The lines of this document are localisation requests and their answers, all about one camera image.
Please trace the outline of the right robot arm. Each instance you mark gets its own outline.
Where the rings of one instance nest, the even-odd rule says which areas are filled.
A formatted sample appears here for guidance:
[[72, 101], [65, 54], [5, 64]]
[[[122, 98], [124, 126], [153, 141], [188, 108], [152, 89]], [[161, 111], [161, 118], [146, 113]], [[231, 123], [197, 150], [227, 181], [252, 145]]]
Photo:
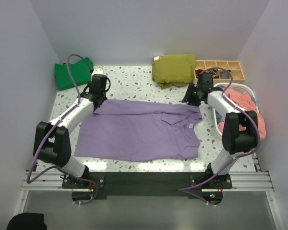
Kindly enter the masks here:
[[225, 119], [222, 145], [217, 158], [207, 166], [204, 183], [216, 188], [221, 183], [221, 175], [229, 173], [233, 164], [241, 157], [257, 151], [260, 144], [257, 113], [245, 110], [227, 95], [228, 87], [214, 85], [213, 76], [206, 70], [197, 74], [197, 83], [189, 84], [183, 103], [199, 106], [202, 102], [213, 107]]

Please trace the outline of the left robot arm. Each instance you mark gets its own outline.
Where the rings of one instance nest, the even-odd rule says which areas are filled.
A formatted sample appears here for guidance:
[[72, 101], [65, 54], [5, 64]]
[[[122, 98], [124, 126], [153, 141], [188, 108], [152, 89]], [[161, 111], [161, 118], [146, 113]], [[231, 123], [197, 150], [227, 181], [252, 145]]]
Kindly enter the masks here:
[[72, 181], [79, 188], [89, 185], [87, 166], [72, 156], [70, 134], [86, 116], [102, 105], [110, 86], [106, 75], [93, 74], [91, 81], [65, 112], [36, 126], [33, 165], [40, 160], [73, 176]]

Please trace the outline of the purple t-shirt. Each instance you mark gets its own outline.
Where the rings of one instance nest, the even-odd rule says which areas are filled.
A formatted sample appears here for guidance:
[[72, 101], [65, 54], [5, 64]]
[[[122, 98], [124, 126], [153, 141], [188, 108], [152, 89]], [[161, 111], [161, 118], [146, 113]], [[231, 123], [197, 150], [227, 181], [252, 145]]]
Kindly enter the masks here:
[[81, 123], [75, 156], [130, 162], [198, 156], [199, 107], [106, 100]]

